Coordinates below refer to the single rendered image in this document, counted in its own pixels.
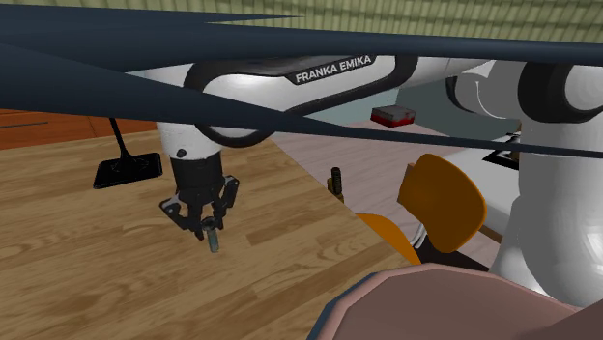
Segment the red and grey box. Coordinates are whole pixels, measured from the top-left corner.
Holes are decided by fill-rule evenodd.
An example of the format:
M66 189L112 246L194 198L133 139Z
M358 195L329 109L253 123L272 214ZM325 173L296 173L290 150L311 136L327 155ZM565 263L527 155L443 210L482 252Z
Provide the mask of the red and grey box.
M370 120L388 128L410 125L414 122L416 112L399 105L374 107Z

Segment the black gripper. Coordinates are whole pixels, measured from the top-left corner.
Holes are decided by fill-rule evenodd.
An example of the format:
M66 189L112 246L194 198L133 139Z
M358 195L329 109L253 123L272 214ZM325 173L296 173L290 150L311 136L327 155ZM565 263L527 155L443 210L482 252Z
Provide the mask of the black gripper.
M179 228L202 241L201 207L213 202L215 227L222 230L223 217L235 204L240 182L234 176L223 177L220 153L196 160L172 158L171 165L178 191L161 201L160 209Z

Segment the grey blue small cylinder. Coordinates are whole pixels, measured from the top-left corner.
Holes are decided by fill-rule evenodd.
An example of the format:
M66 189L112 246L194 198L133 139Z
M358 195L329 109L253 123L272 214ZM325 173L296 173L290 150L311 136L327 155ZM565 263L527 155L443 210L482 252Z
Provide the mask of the grey blue small cylinder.
M218 222L213 216L208 216L202 220L202 229L208 237L208 245L212 253L219 250L219 241L217 236Z

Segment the dark ribbed small cylinder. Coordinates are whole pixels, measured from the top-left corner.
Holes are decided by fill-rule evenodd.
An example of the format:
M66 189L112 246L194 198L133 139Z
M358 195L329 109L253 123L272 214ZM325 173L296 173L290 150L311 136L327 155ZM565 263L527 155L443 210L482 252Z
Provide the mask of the dark ribbed small cylinder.
M342 194L342 174L339 167L332 167L328 178L328 190L341 202L344 202Z

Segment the orange chair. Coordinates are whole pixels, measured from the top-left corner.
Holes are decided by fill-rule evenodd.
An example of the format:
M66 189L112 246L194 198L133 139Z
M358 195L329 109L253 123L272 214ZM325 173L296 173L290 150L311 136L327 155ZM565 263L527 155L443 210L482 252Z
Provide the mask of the orange chair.
M440 156L422 155L407 167L397 202L419 221L410 240L381 215L360 213L358 218L413 265L488 270L459 252L482 227L487 206L474 182L457 166Z

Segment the pink octagonal object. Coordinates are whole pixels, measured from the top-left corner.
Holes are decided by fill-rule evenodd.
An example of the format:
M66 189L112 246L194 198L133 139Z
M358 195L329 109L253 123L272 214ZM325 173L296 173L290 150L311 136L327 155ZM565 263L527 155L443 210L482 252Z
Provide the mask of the pink octagonal object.
M603 340L603 300L579 308L483 271L410 266L334 298L307 340Z

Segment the dark blue long leaves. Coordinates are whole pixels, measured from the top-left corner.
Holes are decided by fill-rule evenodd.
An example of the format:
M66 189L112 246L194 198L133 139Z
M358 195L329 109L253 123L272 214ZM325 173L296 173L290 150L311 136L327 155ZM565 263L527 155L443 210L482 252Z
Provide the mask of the dark blue long leaves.
M484 149L484 140L342 127L144 79L206 59L328 54L603 67L603 43L271 26L266 14L0 4L0 108Z

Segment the black stand with flat base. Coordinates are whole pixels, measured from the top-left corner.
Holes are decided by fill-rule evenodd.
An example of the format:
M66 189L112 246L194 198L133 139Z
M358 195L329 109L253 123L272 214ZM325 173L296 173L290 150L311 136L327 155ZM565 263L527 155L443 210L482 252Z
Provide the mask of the black stand with flat base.
M160 177L163 173L160 154L133 156L127 150L116 120L110 118L109 121L120 148L120 157L99 164L93 188L102 189Z

